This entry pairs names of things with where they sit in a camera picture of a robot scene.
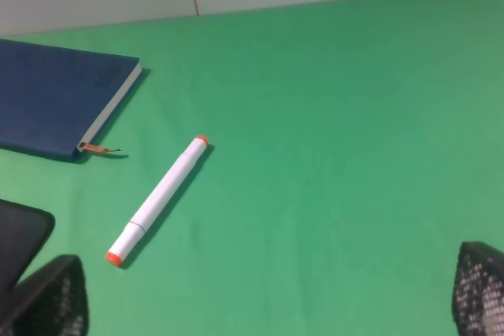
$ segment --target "green tablecloth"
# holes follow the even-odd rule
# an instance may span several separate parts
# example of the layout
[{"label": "green tablecloth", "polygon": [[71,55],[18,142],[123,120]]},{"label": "green tablecloth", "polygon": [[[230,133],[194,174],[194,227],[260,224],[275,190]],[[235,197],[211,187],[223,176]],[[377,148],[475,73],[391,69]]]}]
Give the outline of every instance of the green tablecloth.
[{"label": "green tablecloth", "polygon": [[[150,70],[102,140],[129,158],[0,151],[0,198],[57,219],[30,271],[82,258],[91,336],[455,335],[461,241],[504,248],[503,25],[504,0],[345,0],[18,37]],[[197,134],[202,169],[112,267]]]}]

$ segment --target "white marker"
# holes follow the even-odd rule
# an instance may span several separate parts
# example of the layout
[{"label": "white marker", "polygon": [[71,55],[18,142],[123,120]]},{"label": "white marker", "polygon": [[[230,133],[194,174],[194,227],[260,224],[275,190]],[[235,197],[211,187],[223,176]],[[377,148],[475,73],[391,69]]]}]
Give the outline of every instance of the white marker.
[{"label": "white marker", "polygon": [[179,156],[165,177],[154,188],[140,209],[128,222],[120,237],[107,253],[107,260],[116,267],[120,266],[136,243],[149,230],[180,184],[187,177],[196,161],[208,146],[208,139],[198,136]]}]

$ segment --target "blue notebook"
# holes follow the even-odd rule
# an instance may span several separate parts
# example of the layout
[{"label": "blue notebook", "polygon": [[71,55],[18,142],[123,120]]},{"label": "blue notebook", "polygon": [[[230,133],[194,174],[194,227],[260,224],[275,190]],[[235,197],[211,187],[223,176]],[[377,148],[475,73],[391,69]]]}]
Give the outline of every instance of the blue notebook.
[{"label": "blue notebook", "polygon": [[0,147],[76,159],[141,72],[138,58],[0,39]]}]

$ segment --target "orange marker cap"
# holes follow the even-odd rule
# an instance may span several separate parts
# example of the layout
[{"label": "orange marker cap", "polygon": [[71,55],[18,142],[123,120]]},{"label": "orange marker cap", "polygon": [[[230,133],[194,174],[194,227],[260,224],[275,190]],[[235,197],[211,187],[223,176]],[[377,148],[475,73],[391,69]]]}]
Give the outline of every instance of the orange marker cap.
[{"label": "orange marker cap", "polygon": [[107,253],[107,261],[109,261],[114,267],[119,267],[121,264],[123,264],[122,259],[115,253],[111,252]]},{"label": "orange marker cap", "polygon": [[208,147],[208,139],[206,137],[204,137],[203,135],[198,135],[196,138],[201,139]]}]

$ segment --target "bookmark ribbon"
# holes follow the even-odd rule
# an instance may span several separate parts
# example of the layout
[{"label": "bookmark ribbon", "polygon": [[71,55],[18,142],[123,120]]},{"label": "bookmark ribbon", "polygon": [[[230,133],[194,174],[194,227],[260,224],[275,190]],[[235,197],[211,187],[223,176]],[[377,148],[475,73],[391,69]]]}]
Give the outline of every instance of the bookmark ribbon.
[{"label": "bookmark ribbon", "polygon": [[110,150],[106,149],[105,147],[91,145],[90,143],[85,142],[80,143],[79,147],[83,150],[93,151],[94,153],[115,153],[117,151],[120,151],[120,149]]}]

